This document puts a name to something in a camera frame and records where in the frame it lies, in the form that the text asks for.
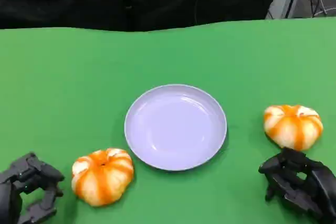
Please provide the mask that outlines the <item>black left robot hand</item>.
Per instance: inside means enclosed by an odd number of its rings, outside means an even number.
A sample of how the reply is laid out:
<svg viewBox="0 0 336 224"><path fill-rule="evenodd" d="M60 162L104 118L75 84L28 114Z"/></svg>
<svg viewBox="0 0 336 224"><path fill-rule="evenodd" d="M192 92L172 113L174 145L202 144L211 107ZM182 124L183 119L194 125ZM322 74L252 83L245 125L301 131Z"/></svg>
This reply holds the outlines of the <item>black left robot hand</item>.
<svg viewBox="0 0 336 224"><path fill-rule="evenodd" d="M57 212L55 200L63 196L58 183L64 175L30 152L13 161L1 172L1 223L42 223ZM21 214L21 193L30 194L36 189L45 191L44 197L29 205Z"/></svg>

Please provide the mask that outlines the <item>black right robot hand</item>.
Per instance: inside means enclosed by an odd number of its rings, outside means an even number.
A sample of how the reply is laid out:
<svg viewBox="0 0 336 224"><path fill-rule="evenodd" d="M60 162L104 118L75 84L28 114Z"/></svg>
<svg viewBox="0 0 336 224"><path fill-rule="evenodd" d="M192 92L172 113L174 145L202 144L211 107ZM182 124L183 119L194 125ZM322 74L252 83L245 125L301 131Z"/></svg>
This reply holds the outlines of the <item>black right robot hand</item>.
<svg viewBox="0 0 336 224"><path fill-rule="evenodd" d="M284 147L258 171L268 180L266 201L278 196L286 206L318 223L335 223L335 176L322 162Z"/></svg>

